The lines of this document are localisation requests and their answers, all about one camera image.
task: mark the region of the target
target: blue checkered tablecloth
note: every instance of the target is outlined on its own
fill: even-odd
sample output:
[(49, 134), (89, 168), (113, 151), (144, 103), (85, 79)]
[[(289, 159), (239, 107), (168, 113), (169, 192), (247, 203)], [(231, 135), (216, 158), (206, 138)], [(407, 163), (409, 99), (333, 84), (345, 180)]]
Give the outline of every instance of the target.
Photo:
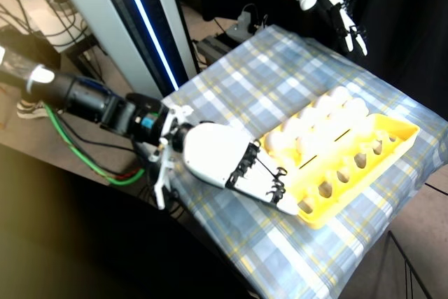
[(420, 126), (415, 145), (320, 230), (179, 163), (171, 184), (194, 217), (262, 297), (336, 298), (363, 255), (436, 169), (448, 162), (448, 123), (401, 91), (311, 39), (269, 27), (164, 102), (259, 137), (337, 86), (371, 113)]

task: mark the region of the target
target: floor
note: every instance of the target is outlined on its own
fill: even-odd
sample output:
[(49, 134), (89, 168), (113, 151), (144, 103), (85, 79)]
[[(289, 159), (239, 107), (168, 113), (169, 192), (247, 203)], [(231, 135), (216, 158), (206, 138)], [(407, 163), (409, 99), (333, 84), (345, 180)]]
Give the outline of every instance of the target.
[[(194, 10), (184, 6), (183, 12), (192, 39), (201, 40), (208, 35), (220, 32), (215, 22), (204, 22)], [(218, 21), (224, 29), (234, 23), (232, 20), (222, 18), (218, 18)], [(123, 80), (110, 59), (99, 49), (95, 52), (106, 83), (119, 95), (129, 92), (129, 85)], [(63, 67), (66, 71), (76, 71), (66, 59), (63, 60)], [(20, 93), (13, 88), (6, 88), (6, 90), (7, 95), (0, 92), (0, 123), (6, 122), (6, 128), (0, 130), (0, 143), (89, 179), (104, 182), (101, 177), (74, 157), (48, 120), (20, 120), (15, 115), (15, 103)], [(73, 116), (67, 116), (66, 119), (88, 139), (121, 146), (130, 145), (126, 139), (105, 132), (92, 123)], [(98, 161), (118, 171), (126, 169), (134, 161), (131, 153), (98, 146), (85, 146), (85, 149)], [(429, 182), (448, 191), (448, 166), (434, 173)], [(136, 190), (130, 190), (129, 193), (135, 194)], [(448, 297), (448, 282), (445, 281), (448, 278), (448, 268), (445, 267), (448, 265), (447, 202), (448, 199), (444, 195), (424, 186), (389, 226), (434, 298)], [(340, 298), (405, 297), (404, 262), (392, 244), (387, 250), (386, 262), (379, 282), (376, 282), (383, 256), (384, 241), (383, 236), (367, 252)], [(415, 279), (413, 284), (414, 297), (423, 298)]]

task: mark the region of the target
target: shoe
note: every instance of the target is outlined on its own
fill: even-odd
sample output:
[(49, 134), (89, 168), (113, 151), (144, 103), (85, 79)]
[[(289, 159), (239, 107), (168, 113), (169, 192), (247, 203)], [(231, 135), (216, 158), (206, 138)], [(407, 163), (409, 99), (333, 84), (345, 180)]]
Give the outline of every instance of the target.
[(17, 116), (22, 119), (36, 119), (48, 117), (48, 114), (42, 102), (25, 103), (20, 101), (17, 103)]

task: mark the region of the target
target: blue light strip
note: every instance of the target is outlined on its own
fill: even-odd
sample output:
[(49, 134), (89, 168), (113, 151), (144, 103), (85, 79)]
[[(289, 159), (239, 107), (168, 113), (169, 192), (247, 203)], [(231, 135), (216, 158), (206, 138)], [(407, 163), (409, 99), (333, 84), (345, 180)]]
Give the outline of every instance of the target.
[(151, 25), (151, 22), (149, 21), (148, 15), (146, 14), (145, 8), (143, 7), (143, 4), (141, 3), (141, 0), (134, 0), (135, 4), (137, 5), (137, 8), (139, 9), (140, 15), (143, 18), (143, 22), (146, 25), (146, 28), (148, 30), (148, 33), (150, 37), (152, 38), (154, 42), (155, 49), (159, 53), (160, 59), (162, 60), (162, 63), (167, 70), (168, 77), (173, 84), (173, 87), (175, 91), (179, 90), (179, 86), (176, 83), (176, 79), (174, 78), (173, 72), (171, 71), (171, 68), (169, 67), (167, 58), (165, 57), (165, 54), (163, 53), (162, 47), (160, 46), (159, 40), (157, 39), (157, 36), (155, 35), (153, 26)]

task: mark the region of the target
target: robotic hand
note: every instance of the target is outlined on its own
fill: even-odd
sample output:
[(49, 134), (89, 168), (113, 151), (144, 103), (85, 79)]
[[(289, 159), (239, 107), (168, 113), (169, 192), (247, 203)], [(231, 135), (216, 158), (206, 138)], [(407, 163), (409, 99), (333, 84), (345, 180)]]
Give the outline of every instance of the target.
[(367, 47), (359, 28), (355, 25), (346, 11), (344, 0), (297, 0), (302, 11), (310, 11), (319, 6), (330, 18), (330, 24), (336, 30), (339, 44), (344, 53), (354, 50), (354, 45), (364, 56), (367, 55)]
[(219, 188), (230, 188), (287, 214), (299, 212), (282, 179), (287, 174), (245, 132), (215, 123), (193, 126), (188, 106), (165, 106), (138, 94), (119, 97), (101, 83), (71, 74), (57, 74), (0, 46), (0, 81), (13, 79), (22, 89), (54, 109), (100, 124), (100, 127), (156, 149), (148, 161), (160, 163), (154, 192), (165, 208), (163, 188), (171, 192), (169, 173), (174, 153), (182, 153), (187, 169)]

